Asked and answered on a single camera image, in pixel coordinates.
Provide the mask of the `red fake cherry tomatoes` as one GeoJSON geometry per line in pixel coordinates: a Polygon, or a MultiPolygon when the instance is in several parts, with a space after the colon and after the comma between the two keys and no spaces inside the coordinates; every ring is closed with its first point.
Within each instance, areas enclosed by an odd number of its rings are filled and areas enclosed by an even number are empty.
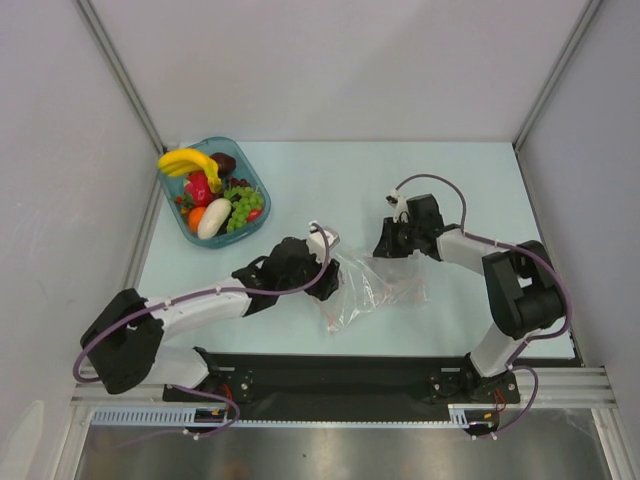
{"type": "Polygon", "coordinates": [[[173,202],[178,209],[181,216],[186,217],[191,210],[196,207],[193,197],[188,192],[181,195],[176,195],[173,202]]]}

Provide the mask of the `clear zip top bag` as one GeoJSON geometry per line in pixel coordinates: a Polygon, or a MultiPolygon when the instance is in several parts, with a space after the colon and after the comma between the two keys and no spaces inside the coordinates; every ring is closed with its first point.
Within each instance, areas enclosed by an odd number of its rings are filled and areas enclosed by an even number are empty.
{"type": "Polygon", "coordinates": [[[353,248],[340,247],[338,288],[329,299],[311,300],[314,316],[331,334],[380,312],[412,311],[431,300],[422,256],[377,258],[353,248]]]}

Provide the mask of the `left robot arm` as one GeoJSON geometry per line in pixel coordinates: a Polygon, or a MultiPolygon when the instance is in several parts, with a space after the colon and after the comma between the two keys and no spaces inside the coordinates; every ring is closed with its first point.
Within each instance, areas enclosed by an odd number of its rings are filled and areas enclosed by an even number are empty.
{"type": "Polygon", "coordinates": [[[337,236],[320,227],[305,239],[287,237],[267,256],[256,258],[204,290],[178,297],[118,292],[80,339],[73,366],[77,382],[99,382],[111,395],[140,385],[178,385],[199,400],[214,397],[220,376],[211,353],[180,348],[170,340],[219,320],[235,320],[304,292],[320,301],[338,288],[340,264],[331,256],[337,236]]]}

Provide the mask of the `yellow fake banana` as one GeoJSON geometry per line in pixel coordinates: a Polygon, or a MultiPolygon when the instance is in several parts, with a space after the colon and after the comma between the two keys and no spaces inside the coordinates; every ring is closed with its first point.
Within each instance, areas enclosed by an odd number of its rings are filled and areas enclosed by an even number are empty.
{"type": "Polygon", "coordinates": [[[169,151],[157,161],[157,168],[169,177],[180,177],[202,171],[205,174],[207,185],[213,193],[219,193],[223,190],[218,164],[199,150],[182,148],[169,151]]]}

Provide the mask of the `fake orange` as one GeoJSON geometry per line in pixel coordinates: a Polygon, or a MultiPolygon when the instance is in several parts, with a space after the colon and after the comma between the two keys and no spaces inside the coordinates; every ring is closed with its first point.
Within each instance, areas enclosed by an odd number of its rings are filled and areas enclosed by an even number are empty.
{"type": "Polygon", "coordinates": [[[192,233],[197,233],[199,224],[205,212],[205,207],[195,207],[189,212],[187,217],[187,226],[192,233]]]}

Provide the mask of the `green fake grapes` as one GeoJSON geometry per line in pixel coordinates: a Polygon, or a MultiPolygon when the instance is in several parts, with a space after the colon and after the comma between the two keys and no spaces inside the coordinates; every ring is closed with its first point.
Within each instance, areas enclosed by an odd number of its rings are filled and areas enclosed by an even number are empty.
{"type": "Polygon", "coordinates": [[[265,198],[258,188],[233,188],[227,189],[224,198],[232,203],[232,209],[226,221],[226,232],[232,233],[245,227],[247,216],[251,210],[264,210],[265,198]]]}

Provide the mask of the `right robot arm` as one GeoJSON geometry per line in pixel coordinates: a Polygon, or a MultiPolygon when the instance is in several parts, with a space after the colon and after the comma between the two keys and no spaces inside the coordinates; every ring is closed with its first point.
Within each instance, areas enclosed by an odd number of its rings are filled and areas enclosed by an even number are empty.
{"type": "Polygon", "coordinates": [[[460,370],[430,375],[429,387],[436,401],[489,402],[528,344],[549,338],[548,328],[569,317],[568,295],[544,246],[538,241],[507,245],[445,224],[431,194],[406,198],[393,192],[386,200],[394,213],[383,220],[374,257],[400,259],[420,252],[483,277],[493,323],[460,370]]]}

